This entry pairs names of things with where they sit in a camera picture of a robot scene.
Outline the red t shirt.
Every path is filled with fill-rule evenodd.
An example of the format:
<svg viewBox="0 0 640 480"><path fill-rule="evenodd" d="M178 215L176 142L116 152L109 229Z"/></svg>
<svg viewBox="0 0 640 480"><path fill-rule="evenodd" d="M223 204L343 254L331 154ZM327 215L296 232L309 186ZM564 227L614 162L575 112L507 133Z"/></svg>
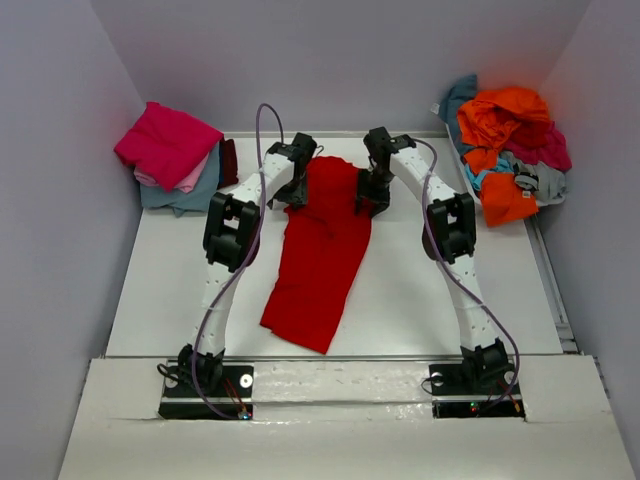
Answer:
<svg viewBox="0 0 640 480"><path fill-rule="evenodd" d="M367 251L372 220L355 207L358 169L320 156L307 167L308 200L288 207L278 278L260 325L298 346L328 352Z"/></svg>

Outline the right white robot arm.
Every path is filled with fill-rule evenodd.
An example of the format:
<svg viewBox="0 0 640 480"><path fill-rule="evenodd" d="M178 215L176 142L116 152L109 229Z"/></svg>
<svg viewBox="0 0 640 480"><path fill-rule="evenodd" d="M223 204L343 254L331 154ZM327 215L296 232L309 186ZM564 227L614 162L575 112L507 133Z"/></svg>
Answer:
<svg viewBox="0 0 640 480"><path fill-rule="evenodd" d="M475 204L435 174L436 149L409 135L370 130L363 143L369 167L358 171L355 211L375 217L390 206L390 184L399 179L420 204L422 244L441 272L454 307L462 360L432 368L436 396L485 395L485 408L503 401L517 383L519 350L482 298L475 269Z"/></svg>

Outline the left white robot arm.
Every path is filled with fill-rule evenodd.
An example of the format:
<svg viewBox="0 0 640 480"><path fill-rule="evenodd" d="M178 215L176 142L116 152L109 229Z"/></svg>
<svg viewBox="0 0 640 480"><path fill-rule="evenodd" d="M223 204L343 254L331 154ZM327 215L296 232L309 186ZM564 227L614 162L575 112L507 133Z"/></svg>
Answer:
<svg viewBox="0 0 640 480"><path fill-rule="evenodd" d="M177 362L178 379L201 396L212 395L222 379L235 291L257 254L267 207L274 201L292 207L307 203L306 168L316 148L316 141L303 133L289 144L276 142L259 157L256 172L210 200L203 235L207 263L203 318Z"/></svg>

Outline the maroon folded t shirt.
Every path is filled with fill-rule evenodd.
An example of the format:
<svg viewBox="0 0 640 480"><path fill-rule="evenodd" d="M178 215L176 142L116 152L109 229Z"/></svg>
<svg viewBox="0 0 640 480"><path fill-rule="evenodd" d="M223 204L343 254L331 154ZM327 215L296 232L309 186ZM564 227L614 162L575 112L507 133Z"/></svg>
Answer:
<svg viewBox="0 0 640 480"><path fill-rule="evenodd" d="M233 139L223 138L219 143L219 182L218 188L227 188L238 183L238 159Z"/></svg>

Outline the grey-blue folded t shirt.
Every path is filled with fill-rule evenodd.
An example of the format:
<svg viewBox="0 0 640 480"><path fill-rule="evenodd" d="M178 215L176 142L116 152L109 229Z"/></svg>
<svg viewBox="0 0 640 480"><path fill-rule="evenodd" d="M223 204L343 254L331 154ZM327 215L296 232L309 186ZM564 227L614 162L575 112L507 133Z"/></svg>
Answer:
<svg viewBox="0 0 640 480"><path fill-rule="evenodd" d="M186 212L207 212L211 197L218 189L220 177L219 146L209 153L209 158L195 183L194 188L185 193L179 189L170 192L161 187L140 185L141 205L144 209L171 208L176 217Z"/></svg>

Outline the pink folded t shirt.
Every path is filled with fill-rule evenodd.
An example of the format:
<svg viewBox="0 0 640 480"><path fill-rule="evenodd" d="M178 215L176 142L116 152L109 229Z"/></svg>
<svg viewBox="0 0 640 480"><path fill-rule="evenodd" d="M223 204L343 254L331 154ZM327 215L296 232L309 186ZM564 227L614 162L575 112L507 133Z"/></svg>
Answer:
<svg viewBox="0 0 640 480"><path fill-rule="evenodd" d="M194 167L194 169L186 175L182 180L180 180L172 190L178 190L182 193L190 193L196 186L197 181L199 180L205 166L208 163L210 154L207 154L203 157L203 159ZM138 167L135 167L133 170L135 179L145 187L150 188L159 188L161 191L166 191L157 181L156 179L148 173L143 172Z"/></svg>

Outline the magenta folded t shirt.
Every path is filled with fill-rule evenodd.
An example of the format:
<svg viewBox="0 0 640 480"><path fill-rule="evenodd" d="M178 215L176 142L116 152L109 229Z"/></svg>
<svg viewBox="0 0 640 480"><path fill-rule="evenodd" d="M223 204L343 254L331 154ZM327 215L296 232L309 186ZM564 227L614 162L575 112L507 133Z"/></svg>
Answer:
<svg viewBox="0 0 640 480"><path fill-rule="evenodd" d="M223 138L187 113L149 102L114 151L124 165L150 174L170 192Z"/></svg>

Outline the light blue t shirt in pile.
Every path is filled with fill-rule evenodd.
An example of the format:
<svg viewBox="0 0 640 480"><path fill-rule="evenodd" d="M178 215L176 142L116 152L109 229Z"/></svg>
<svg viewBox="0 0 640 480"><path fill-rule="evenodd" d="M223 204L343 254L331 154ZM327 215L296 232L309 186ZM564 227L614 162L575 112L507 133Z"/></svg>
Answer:
<svg viewBox="0 0 640 480"><path fill-rule="evenodd" d="M469 165L464 167L464 171L466 174L466 178L469 181L472 189L475 192L480 192L482 188L482 183L487 175L492 173L513 173L513 167L511 163L505 158L499 156L497 159L497 163L494 167L490 169L485 169L475 174Z"/></svg>

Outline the teal-grey t shirt in pile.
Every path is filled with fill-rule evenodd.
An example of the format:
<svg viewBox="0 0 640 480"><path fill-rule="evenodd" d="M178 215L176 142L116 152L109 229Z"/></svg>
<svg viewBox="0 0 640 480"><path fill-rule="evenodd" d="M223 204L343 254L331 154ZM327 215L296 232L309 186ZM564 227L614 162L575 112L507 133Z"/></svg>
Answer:
<svg viewBox="0 0 640 480"><path fill-rule="evenodd" d="M431 112L445 123L451 136L460 133L459 122L457 120L459 108L463 104L473 100L477 92L477 75L466 75L456 80L444 97L432 105Z"/></svg>

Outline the orange t shirt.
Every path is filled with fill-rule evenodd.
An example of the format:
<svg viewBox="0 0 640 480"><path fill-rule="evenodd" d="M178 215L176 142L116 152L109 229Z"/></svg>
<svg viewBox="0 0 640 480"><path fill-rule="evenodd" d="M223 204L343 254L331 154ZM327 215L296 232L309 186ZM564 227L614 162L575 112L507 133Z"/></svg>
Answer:
<svg viewBox="0 0 640 480"><path fill-rule="evenodd" d="M498 227L536 214L534 196L516 185L513 173L495 167L510 140L527 148L547 144L551 118L546 102L522 87L481 91L458 109L457 121L462 143L471 147L464 163L474 175L484 176L480 200L486 225Z"/></svg>

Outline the magenta t shirt in pile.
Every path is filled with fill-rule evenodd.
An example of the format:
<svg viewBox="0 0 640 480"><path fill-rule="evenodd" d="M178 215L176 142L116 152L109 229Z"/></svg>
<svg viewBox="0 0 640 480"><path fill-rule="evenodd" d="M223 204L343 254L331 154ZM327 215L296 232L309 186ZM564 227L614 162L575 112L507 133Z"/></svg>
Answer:
<svg viewBox="0 0 640 480"><path fill-rule="evenodd" d="M509 140L504 149L527 165L544 164L563 173L571 170L573 163L567 150L566 138L554 122L545 133L545 139L546 144L536 148L527 148Z"/></svg>

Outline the grey t shirt in pile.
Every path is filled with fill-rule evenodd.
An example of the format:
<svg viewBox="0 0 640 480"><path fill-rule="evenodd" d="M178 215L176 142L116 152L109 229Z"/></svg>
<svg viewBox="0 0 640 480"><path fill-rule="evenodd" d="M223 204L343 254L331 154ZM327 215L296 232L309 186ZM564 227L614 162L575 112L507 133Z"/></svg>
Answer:
<svg viewBox="0 0 640 480"><path fill-rule="evenodd" d="M511 151L501 152L499 158L510 164L515 184L531 193L537 202L557 205L565 200L568 187L565 175L561 171L544 163L526 164Z"/></svg>

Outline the white laundry basket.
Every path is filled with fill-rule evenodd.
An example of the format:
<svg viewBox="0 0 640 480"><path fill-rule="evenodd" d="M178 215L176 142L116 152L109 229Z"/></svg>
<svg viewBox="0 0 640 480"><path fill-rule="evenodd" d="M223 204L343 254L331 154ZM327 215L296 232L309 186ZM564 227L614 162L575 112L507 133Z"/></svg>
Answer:
<svg viewBox="0 0 640 480"><path fill-rule="evenodd" d="M467 174L466 174L466 170L465 170L465 163L462 160L461 155L459 154L457 148L454 145L453 142L453 135L450 132L449 126L445 125L446 128L446 133L448 136L448 140L449 140L449 144L450 144L450 149L452 151L452 154L455 158L455 165L457 167L457 169L459 170L459 177L461 178L464 188L465 190L472 196L474 203L475 203L475 210L476 212L482 212L483 211L483 207L482 207L482 202L480 197L478 196L477 192L474 190ZM538 206L539 209L545 208L545 207L549 207L549 206L553 206L553 205L560 205L562 204L565 200L566 197L568 195L568 192L565 192L565 194L562 197L556 197L551 199L549 202L544 202L541 201L539 199L536 200L536 204Z"/></svg>

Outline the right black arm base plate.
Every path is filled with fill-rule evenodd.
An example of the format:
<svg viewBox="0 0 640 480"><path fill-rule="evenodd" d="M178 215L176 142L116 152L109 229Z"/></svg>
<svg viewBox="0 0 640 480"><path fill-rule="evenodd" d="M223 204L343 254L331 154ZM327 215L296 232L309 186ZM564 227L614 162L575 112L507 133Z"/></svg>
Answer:
<svg viewBox="0 0 640 480"><path fill-rule="evenodd" d="M516 383L506 393L513 380L513 368L489 377L488 381L473 384L463 377L459 364L439 363L429 366L429 373L421 382L422 390L430 396L436 419L521 418L525 407Z"/></svg>

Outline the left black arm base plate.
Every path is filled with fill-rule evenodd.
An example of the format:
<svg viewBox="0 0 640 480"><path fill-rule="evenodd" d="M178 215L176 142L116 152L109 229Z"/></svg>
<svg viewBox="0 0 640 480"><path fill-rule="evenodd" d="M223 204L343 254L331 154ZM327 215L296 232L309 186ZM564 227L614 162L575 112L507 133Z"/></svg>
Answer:
<svg viewBox="0 0 640 480"><path fill-rule="evenodd" d="M200 385L204 401L191 384L189 373L182 374L175 362L158 364L163 377L158 415L165 420L249 421L253 419L254 367L227 364L221 379L212 388Z"/></svg>

